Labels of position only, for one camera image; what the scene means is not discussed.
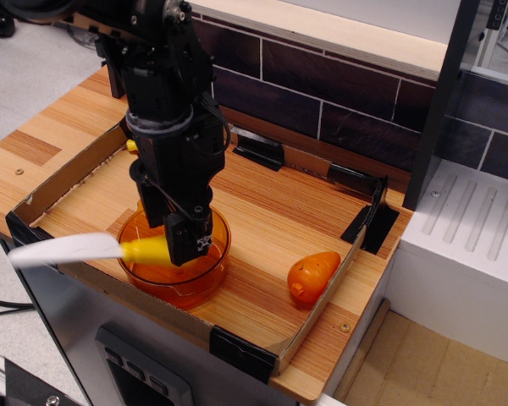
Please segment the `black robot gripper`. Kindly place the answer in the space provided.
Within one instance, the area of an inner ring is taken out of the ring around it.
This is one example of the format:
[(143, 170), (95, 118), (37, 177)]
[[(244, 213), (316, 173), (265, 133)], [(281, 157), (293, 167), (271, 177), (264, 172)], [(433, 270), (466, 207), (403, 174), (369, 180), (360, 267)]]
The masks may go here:
[(164, 224), (175, 266), (205, 256), (213, 243), (212, 178), (224, 169), (224, 125), (211, 113), (158, 122), (126, 115), (138, 148), (130, 167), (150, 228)]

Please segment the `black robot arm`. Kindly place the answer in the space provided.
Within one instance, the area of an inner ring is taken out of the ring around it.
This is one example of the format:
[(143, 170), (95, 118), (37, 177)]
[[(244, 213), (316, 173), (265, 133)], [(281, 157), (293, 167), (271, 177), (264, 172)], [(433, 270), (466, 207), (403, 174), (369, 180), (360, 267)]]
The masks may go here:
[(64, 22), (97, 35), (112, 94), (138, 157), (130, 167), (148, 224), (163, 227), (176, 266), (212, 243), (212, 178), (224, 169), (229, 126), (210, 95), (212, 57), (186, 1), (0, 1), (32, 24)]

